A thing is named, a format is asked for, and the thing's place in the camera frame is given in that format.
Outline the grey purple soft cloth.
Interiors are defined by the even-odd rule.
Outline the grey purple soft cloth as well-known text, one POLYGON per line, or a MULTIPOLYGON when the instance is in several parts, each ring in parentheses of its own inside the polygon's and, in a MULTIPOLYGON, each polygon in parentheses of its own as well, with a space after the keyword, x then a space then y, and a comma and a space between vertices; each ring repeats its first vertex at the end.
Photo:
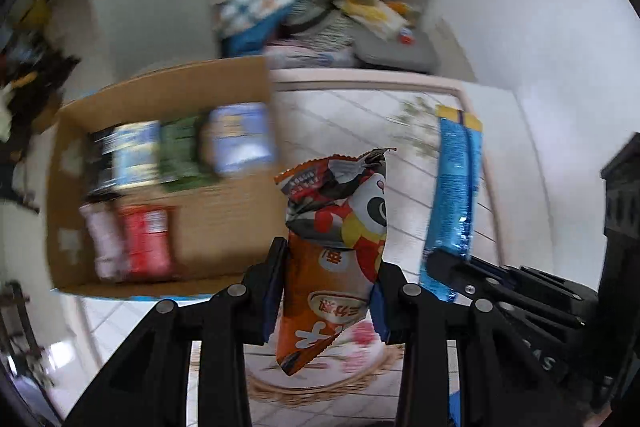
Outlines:
POLYGON ((129 261, 119 215, 109 202, 87 202, 79 208, 93 241, 96 275, 104 281, 121 282, 128 277, 129 261))

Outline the light blue snack bag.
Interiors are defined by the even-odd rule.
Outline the light blue snack bag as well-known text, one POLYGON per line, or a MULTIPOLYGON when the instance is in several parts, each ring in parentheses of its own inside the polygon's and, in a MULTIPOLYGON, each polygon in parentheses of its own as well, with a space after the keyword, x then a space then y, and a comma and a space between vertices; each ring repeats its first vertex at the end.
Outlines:
POLYGON ((266 104, 218 106, 208 115, 209 162, 216 173, 235 174, 272 165, 277 147, 266 104))

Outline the grey office chair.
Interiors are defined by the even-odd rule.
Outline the grey office chair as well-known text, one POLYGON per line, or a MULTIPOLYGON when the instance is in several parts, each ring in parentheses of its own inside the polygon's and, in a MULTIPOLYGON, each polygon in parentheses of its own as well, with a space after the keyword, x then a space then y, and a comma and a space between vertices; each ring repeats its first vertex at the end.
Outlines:
POLYGON ((220 55, 210 0, 90 0, 117 81, 220 55))

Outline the yellow items on cushion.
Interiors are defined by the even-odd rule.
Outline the yellow items on cushion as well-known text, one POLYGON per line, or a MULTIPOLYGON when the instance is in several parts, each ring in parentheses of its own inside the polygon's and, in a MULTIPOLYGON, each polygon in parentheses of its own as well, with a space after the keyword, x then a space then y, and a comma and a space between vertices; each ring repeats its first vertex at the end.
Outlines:
POLYGON ((385 41, 413 44, 420 11, 402 1, 336 0, 337 9, 385 41))

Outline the cardboard box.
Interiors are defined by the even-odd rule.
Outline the cardboard box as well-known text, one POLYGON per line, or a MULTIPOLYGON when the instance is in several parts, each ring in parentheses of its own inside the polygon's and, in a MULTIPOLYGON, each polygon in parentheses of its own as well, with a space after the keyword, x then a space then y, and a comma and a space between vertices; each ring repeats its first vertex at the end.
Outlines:
POLYGON ((212 295, 286 232, 260 57, 163 69, 58 112, 46 254, 66 294, 212 295))

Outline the long blue snack packet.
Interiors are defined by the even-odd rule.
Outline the long blue snack packet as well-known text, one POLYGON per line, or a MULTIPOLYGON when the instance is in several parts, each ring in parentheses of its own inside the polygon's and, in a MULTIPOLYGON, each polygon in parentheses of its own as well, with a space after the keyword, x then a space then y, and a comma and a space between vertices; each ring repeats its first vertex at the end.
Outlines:
POLYGON ((483 125, 461 109, 436 107, 440 142, 438 173, 426 231, 419 284, 439 300, 452 303, 457 293, 428 273, 435 251, 461 260, 471 257, 475 205, 480 191, 483 125))

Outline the dark green snack packet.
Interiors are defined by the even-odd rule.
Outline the dark green snack packet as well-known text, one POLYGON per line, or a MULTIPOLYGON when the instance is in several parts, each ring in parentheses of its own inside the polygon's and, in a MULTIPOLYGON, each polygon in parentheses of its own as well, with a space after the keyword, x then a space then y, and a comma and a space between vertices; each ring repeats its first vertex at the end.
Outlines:
POLYGON ((217 181, 212 168, 201 160, 204 117, 201 115, 160 124, 160 185, 167 192, 209 186, 217 181))

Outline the red snack packet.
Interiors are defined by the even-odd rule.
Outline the red snack packet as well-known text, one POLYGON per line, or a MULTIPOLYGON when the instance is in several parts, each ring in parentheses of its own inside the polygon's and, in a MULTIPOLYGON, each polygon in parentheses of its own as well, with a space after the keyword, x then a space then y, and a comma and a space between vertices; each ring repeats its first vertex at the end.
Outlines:
POLYGON ((128 206, 119 210, 130 280, 164 281, 176 275, 172 210, 174 208, 161 205, 128 206))

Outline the blue green tissue pack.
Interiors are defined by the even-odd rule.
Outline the blue green tissue pack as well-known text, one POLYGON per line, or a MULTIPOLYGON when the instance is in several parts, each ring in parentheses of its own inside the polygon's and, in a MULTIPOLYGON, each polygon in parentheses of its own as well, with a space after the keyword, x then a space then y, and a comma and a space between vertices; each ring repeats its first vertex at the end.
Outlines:
POLYGON ((121 124, 112 132, 114 189, 126 193, 160 183, 160 122, 121 124))

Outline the black snack packet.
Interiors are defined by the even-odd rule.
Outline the black snack packet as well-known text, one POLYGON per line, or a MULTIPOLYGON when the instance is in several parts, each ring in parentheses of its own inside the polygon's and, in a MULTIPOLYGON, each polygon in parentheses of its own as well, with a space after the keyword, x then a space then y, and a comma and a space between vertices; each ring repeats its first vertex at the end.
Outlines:
POLYGON ((103 202, 120 195, 114 167, 116 127, 89 134, 86 154, 88 202, 103 202))

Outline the black white patterned pillow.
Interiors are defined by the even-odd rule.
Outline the black white patterned pillow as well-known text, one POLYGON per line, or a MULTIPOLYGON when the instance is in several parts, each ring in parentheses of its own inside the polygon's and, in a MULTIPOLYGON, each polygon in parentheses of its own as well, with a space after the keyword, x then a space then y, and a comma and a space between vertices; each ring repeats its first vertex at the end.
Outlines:
POLYGON ((337 52, 354 43, 352 20, 337 8, 295 9, 280 23, 277 37, 316 52, 337 52))

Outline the orange panda snack packet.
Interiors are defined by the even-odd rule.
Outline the orange panda snack packet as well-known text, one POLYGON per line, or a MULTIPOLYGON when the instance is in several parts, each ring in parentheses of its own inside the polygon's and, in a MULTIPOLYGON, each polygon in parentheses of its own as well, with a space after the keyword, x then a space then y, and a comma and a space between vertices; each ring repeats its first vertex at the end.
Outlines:
POLYGON ((386 154, 316 158, 274 179, 290 247, 276 349, 285 375, 367 315, 387 237, 386 154))

